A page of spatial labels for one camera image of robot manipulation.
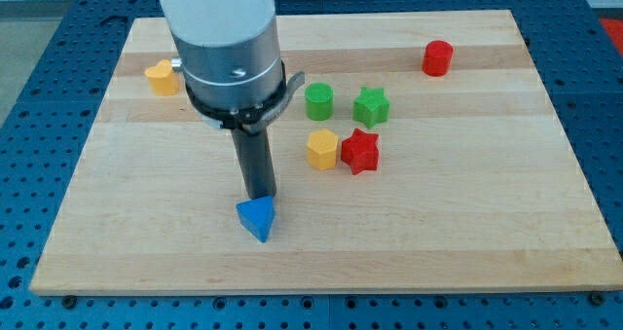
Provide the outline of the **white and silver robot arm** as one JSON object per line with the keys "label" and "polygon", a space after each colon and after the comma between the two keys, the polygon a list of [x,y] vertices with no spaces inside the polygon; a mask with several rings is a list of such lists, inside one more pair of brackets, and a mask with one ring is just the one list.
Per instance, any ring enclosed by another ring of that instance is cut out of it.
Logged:
{"label": "white and silver robot arm", "polygon": [[211,108],[262,103],[283,81],[275,0],[159,0],[187,86]]}

